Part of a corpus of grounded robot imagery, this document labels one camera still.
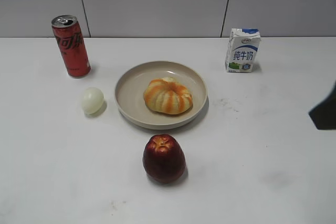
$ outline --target can lid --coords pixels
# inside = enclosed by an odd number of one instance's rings
[[[77,22],[77,18],[72,15],[60,15],[51,21],[51,25],[54,27],[69,27]]]

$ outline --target milk carton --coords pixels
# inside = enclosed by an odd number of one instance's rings
[[[225,68],[227,72],[250,73],[260,43],[258,29],[231,30]]]

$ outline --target red apple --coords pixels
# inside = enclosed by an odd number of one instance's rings
[[[143,152],[143,167],[147,174],[161,183],[177,180],[185,170],[183,151],[170,135],[154,135]]]

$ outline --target wall seam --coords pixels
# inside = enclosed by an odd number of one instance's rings
[[[84,11],[84,15],[85,15],[85,21],[86,21],[86,25],[88,27],[88,32],[89,32],[89,37],[91,38],[91,32],[90,32],[90,27],[89,27],[89,22],[88,22],[88,17],[86,15],[86,11],[85,11],[85,6],[84,6],[84,1],[82,1],[82,7],[83,7],[83,11]]]
[[[227,7],[229,6],[229,1],[230,0],[227,0],[226,2],[226,8],[225,8],[225,13],[224,13],[224,18],[223,18],[222,31],[220,32],[220,37],[222,37],[223,35],[224,23],[225,23],[225,18],[226,18],[226,13],[227,13]]]

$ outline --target black object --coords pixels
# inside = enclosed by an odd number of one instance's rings
[[[309,112],[319,130],[336,130],[336,83],[330,95]]]

